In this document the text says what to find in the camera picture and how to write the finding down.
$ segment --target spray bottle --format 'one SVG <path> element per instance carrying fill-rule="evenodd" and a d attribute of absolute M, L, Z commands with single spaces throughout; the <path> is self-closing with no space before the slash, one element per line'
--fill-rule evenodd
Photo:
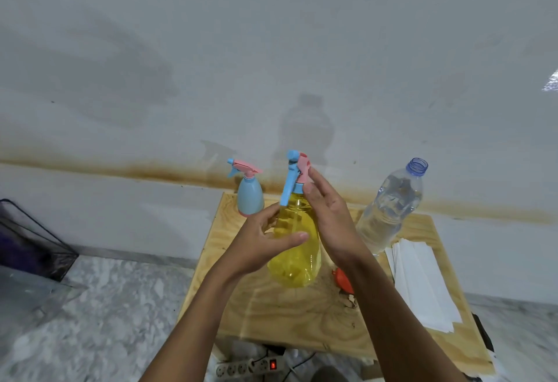
<path fill-rule="evenodd" d="M 238 172 L 244 173 L 244 178 L 242 178 L 241 184 L 238 187 L 238 212 L 244 217 L 259 212 L 263 209 L 263 192 L 255 174 L 262 171 L 242 160 L 229 159 L 227 163 L 232 166 L 229 178 Z"/>
<path fill-rule="evenodd" d="M 304 244 L 291 248 L 274 257 L 267 264 L 269 273 L 287 288 L 300 288 L 316 279 L 321 266 L 320 239 L 314 210 L 303 195 L 303 185 L 308 181 L 310 160 L 304 153 L 290 150 L 289 173 L 281 196 L 281 209 L 273 231 L 274 238 L 293 232 L 307 232 Z"/>

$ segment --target plywood tabletop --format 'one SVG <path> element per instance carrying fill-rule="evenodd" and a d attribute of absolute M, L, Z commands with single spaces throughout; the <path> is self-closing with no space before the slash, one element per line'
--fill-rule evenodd
<path fill-rule="evenodd" d="M 236 198 L 235 194 L 229 193 L 224 193 L 221 198 L 179 318 L 209 269 L 244 223 L 245 218 L 236 209 Z M 266 196 L 266 206 L 276 200 L 276 197 Z M 351 208 L 350 211 L 355 221 L 362 213 L 361 208 Z M 424 241 L 432 247 L 463 320 L 463 323 L 454 323 L 454 333 L 431 330 L 429 333 L 461 371 L 493 374 L 492 361 L 432 218 L 421 214 L 408 216 L 399 237 Z M 324 250 L 322 254 L 320 273 L 305 288 L 283 288 L 269 277 L 267 267 L 245 276 L 225 308 L 218 335 L 257 343 L 377 358 L 358 306 L 340 293 L 331 275 L 335 265 Z M 381 254 L 378 261 L 391 276 L 386 255 Z"/>

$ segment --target fingernail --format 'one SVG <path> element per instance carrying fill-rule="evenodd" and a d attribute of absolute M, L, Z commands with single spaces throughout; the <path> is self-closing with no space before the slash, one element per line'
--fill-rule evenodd
<path fill-rule="evenodd" d="M 306 241 L 310 237 L 310 235 L 308 235 L 308 232 L 297 232 L 296 234 L 298 236 L 298 239 L 302 241 Z"/>

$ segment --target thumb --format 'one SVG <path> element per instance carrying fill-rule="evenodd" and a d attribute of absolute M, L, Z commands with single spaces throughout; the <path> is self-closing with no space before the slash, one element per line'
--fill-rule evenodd
<path fill-rule="evenodd" d="M 306 232 L 294 232 L 290 235 L 284 236 L 283 238 L 274 238 L 270 243 L 273 251 L 273 256 L 275 257 L 280 252 L 286 251 L 293 247 L 298 247 L 303 244 L 310 235 Z"/>
<path fill-rule="evenodd" d="M 303 192 L 314 211 L 316 211 L 318 219 L 323 219 L 329 211 L 329 208 L 320 190 L 313 183 L 307 182 L 303 186 Z"/>

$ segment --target stack of paper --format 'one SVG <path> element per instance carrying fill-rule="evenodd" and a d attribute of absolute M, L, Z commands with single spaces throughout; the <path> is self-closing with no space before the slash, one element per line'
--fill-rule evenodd
<path fill-rule="evenodd" d="M 453 332 L 461 315 L 451 299 L 432 248 L 401 239 L 386 249 L 395 288 L 423 326 Z"/>

